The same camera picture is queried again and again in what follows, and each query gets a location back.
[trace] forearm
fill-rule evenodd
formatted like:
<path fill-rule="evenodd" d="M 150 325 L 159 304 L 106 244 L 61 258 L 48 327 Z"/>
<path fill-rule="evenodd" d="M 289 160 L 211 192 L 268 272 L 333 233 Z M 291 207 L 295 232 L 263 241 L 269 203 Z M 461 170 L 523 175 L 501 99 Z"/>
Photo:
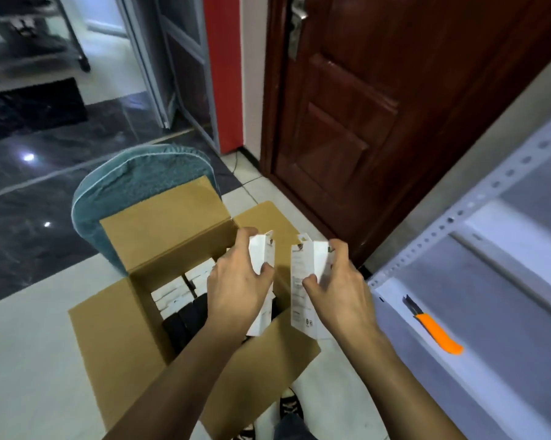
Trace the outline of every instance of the forearm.
<path fill-rule="evenodd" d="M 465 438 L 378 328 L 340 337 L 339 344 L 367 387 L 392 440 Z"/>
<path fill-rule="evenodd" d="M 241 344 L 227 332 L 205 325 L 105 439 L 189 439 L 214 383 Z"/>

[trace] metal cart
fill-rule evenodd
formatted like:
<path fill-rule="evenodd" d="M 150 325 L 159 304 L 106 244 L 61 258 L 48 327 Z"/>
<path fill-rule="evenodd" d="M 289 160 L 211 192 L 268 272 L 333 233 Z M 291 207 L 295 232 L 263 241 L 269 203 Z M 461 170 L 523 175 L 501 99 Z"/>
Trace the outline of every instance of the metal cart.
<path fill-rule="evenodd" d="M 68 37 L 52 34 L 46 19 L 63 18 Z M 90 63 L 61 0 L 0 0 L 0 70 L 49 58 L 76 58 L 84 72 Z"/>

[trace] sneaker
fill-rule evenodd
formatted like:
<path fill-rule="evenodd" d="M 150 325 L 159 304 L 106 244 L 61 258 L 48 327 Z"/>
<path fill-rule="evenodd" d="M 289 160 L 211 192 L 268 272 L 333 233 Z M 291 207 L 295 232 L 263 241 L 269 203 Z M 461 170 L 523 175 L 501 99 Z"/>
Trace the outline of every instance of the sneaker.
<path fill-rule="evenodd" d="M 304 420 L 304 413 L 298 396 L 287 388 L 281 397 L 279 398 L 279 417 L 283 419 L 287 414 L 297 414 L 302 420 Z"/>
<path fill-rule="evenodd" d="M 255 426 L 251 423 L 236 436 L 233 440 L 255 440 Z"/>

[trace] door handle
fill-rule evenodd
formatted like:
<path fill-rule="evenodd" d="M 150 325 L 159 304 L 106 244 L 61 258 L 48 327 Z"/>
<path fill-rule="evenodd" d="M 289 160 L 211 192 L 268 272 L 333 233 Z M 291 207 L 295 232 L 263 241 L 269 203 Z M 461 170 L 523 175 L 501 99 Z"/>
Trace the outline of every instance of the door handle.
<path fill-rule="evenodd" d="M 298 57 L 298 47 L 300 46 L 300 36 L 302 35 L 302 23 L 308 18 L 308 13 L 298 6 L 292 4 L 292 30 L 289 32 L 288 57 L 296 60 Z"/>

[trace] wooden door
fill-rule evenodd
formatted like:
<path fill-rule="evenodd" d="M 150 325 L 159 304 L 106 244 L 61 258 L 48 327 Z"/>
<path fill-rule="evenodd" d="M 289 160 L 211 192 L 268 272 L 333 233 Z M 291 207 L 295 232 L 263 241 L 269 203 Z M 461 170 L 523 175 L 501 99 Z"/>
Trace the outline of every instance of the wooden door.
<path fill-rule="evenodd" d="M 551 0 L 305 0 L 304 9 L 262 163 L 360 263 L 551 59 Z"/>

